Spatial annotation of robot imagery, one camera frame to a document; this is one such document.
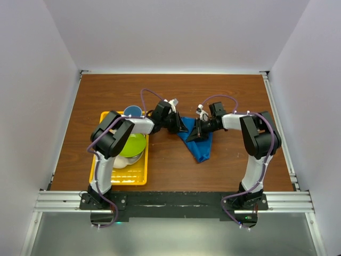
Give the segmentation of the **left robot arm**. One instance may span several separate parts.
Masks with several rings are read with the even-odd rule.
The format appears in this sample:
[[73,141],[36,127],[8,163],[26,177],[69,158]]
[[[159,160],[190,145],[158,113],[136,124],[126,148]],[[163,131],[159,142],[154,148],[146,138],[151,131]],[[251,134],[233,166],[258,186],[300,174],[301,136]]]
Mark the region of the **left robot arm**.
[[187,132],[180,113],[176,110],[177,100],[161,100],[155,109],[142,116],[121,115],[110,111],[91,134],[87,151],[95,157],[93,176],[83,203],[98,209],[116,208],[110,199],[111,175],[116,157],[122,152],[131,134],[155,134],[162,128],[169,133]]

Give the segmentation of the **blue cloth napkin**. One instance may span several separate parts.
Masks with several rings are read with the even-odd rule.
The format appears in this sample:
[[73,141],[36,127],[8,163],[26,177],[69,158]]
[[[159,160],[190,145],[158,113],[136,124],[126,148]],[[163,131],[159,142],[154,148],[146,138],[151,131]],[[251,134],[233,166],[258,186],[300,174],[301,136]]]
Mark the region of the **blue cloth napkin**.
[[190,141],[187,142],[187,138],[194,128],[195,119],[190,117],[182,117],[182,122],[189,130],[188,132],[179,132],[177,135],[181,138],[181,140],[186,145],[187,149],[193,155],[198,163],[202,163],[208,159],[210,159],[210,153],[213,143],[213,134],[210,133],[208,139],[204,141]]

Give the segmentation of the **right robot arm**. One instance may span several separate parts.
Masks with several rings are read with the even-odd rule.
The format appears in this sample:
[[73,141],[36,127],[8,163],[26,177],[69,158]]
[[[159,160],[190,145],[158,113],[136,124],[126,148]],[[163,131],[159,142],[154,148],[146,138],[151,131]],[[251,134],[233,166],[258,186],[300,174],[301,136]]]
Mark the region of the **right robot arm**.
[[202,142],[218,130],[238,130],[242,133],[243,144],[248,153],[245,176],[238,192],[229,195],[223,202],[248,210],[261,200],[263,182],[269,162],[281,147],[281,137],[272,122],[269,112],[238,114],[227,113],[221,102],[209,105],[210,116],[206,117],[203,106],[197,112],[200,117],[186,139],[187,142]]

